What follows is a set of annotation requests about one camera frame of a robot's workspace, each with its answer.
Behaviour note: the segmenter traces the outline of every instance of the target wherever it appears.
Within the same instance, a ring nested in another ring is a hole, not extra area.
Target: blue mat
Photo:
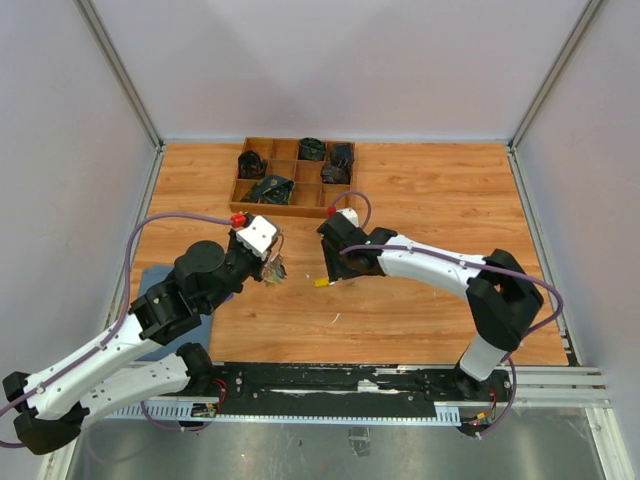
[[[140,280],[140,290],[138,290],[138,295],[140,295],[140,292],[146,292],[149,287],[152,287],[156,283],[164,280],[167,275],[171,273],[171,270],[173,270],[173,267],[170,265],[154,265],[153,267],[148,268],[147,270],[142,272],[142,279]],[[202,321],[202,324],[199,327],[194,328],[190,332],[187,332],[184,335],[176,338],[168,345],[159,348],[155,352],[148,353],[138,360],[144,362],[156,362],[158,360],[162,360],[167,355],[175,353],[180,345],[183,345],[187,342],[199,343],[205,348],[205,350],[209,351],[209,340],[211,340],[211,326],[213,325],[213,317],[212,315],[200,315],[200,320]]]

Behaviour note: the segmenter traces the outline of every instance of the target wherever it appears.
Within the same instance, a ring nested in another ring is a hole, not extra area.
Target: white wall
[[[0,13],[0,377],[37,371],[105,315],[152,148],[72,1]],[[15,441],[9,414],[0,436]],[[0,451],[6,479],[41,457]]]
[[[95,0],[166,138],[507,139],[585,0]]]
[[[519,149],[580,351],[640,473],[640,2],[608,2]]]

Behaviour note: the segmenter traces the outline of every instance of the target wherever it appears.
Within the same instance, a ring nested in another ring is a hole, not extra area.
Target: wooden tray
[[[351,143],[354,152],[354,164],[349,185],[333,185],[322,183],[320,171],[329,162],[329,152],[338,141],[325,141],[327,152],[324,162],[298,160],[298,139],[295,138],[267,138],[247,137],[242,152],[253,150],[267,161],[267,175],[280,175],[295,182],[289,205],[272,205],[266,203],[241,202],[240,199],[253,187],[257,180],[244,180],[236,177],[234,180],[229,208],[232,212],[251,212],[257,215],[285,215],[291,217],[324,218],[327,207],[342,192],[351,190],[354,185],[355,170],[358,160],[355,157],[355,145]],[[350,198],[340,200],[337,207],[351,206]]]

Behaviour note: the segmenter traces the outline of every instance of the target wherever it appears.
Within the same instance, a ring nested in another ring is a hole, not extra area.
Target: wooden tabletop
[[[150,214],[188,211],[228,218],[240,144],[169,145]],[[373,203],[369,229],[387,227],[461,253],[511,252],[529,274],[540,268],[503,145],[356,144],[356,186]],[[364,203],[356,201],[364,215]],[[272,217],[284,230],[287,280],[253,281],[215,312],[210,353],[219,361],[455,363],[475,334],[468,305],[401,278],[361,277],[315,288],[327,275],[318,219]],[[132,295],[143,269],[172,264],[189,245],[228,228],[167,219],[145,228]],[[550,313],[548,304],[538,316]],[[516,363],[565,365],[555,324],[527,338]]]

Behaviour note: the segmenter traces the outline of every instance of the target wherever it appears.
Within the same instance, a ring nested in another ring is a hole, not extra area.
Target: yellow object
[[[329,277],[316,278],[313,281],[314,287],[328,287],[329,285],[331,285],[331,283],[329,282]]]

